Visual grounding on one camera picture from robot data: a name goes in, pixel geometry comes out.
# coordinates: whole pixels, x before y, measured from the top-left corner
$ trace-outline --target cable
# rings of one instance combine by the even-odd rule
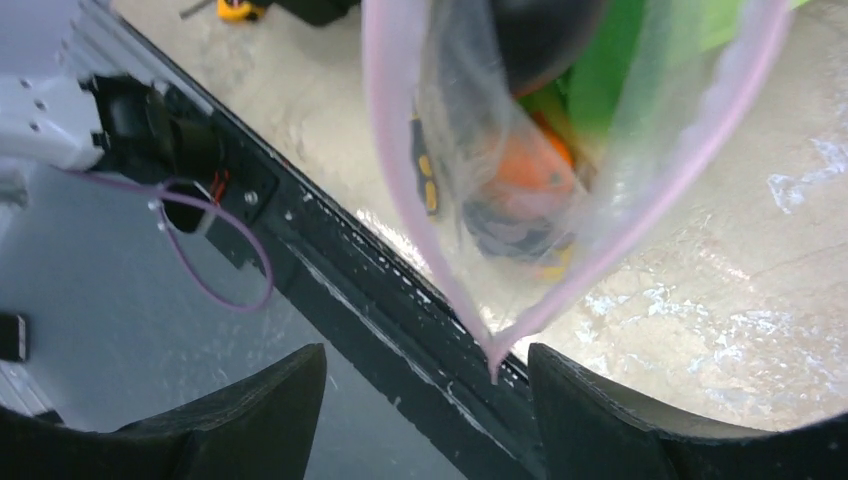
[[[162,230],[167,235],[168,241],[174,248],[174,252],[176,253],[177,258],[179,259],[180,263],[182,263],[183,267],[185,267],[186,271],[188,271],[189,276],[192,278],[192,280],[194,280],[200,290],[203,291],[203,293],[205,293],[215,303],[237,313],[250,313],[261,309],[271,299],[271,295],[274,293],[274,273],[271,268],[271,260],[268,258],[268,253],[265,251],[265,248],[262,247],[262,244],[259,242],[259,239],[256,237],[256,235],[254,235],[253,232],[251,232],[247,225],[245,225],[242,221],[240,221],[234,215],[217,205],[204,202],[203,200],[199,200],[189,195],[183,195],[181,193],[167,191],[168,187],[179,183],[178,180],[168,180],[161,184],[159,188],[156,188],[147,187],[143,185],[135,185],[132,183],[126,183],[118,180],[112,180],[109,178],[104,178],[89,173],[73,172],[68,170],[62,171],[71,176],[81,178],[83,180],[96,183],[98,185],[112,187],[118,190],[123,190],[125,192],[134,193],[136,195],[148,196],[159,200],[158,204],[151,204],[151,209],[156,210],[158,213],[159,222],[162,226],[160,228],[162,228]],[[265,290],[262,293],[262,297],[259,299],[258,302],[248,305],[238,305],[232,303],[229,300],[226,300],[222,296],[215,293],[215,291],[201,279],[200,274],[191,265],[191,262],[189,262],[183,249],[180,248],[179,242],[177,242],[177,238],[174,235],[173,229],[169,226],[170,222],[168,221],[168,218],[165,215],[165,208],[161,203],[164,200],[181,203],[183,205],[199,208],[208,213],[211,213],[216,217],[221,218],[221,220],[224,220],[225,222],[230,224],[233,228],[238,230],[238,232],[244,236],[245,240],[250,243],[250,246],[253,247],[253,249],[256,251],[256,254],[259,256],[259,262],[262,264],[262,273],[265,274],[266,278]]]

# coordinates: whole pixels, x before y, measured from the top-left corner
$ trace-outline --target bolt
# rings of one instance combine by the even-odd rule
[[[247,202],[248,205],[256,205],[259,201],[259,194],[251,190],[244,194],[244,201]]]

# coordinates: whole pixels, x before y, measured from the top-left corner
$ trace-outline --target beige table surface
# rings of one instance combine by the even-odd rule
[[[194,0],[116,12],[423,268],[400,228],[365,117],[359,14],[324,30],[273,8],[233,26]],[[547,331],[593,370],[681,408],[792,428],[848,409],[848,1],[813,0],[754,111],[657,229]],[[505,312],[513,285],[480,307]]]

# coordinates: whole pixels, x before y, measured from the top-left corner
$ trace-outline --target yellow tool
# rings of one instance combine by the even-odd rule
[[[218,17],[225,22],[255,22],[265,16],[267,9],[267,5],[261,5],[258,2],[218,0]]]

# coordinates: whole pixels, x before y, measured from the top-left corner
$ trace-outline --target plastic bag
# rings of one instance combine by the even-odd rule
[[[644,0],[610,123],[577,129],[575,151],[564,153],[507,89],[488,0],[363,2],[366,97],[385,181],[493,380],[518,340],[637,246],[753,103],[790,1],[746,2],[717,59],[702,44],[707,3]],[[445,187],[439,222],[416,193],[413,112]],[[577,175],[580,162],[594,167],[591,182]],[[561,273],[553,284],[551,271]],[[491,298],[508,308],[493,315]]]

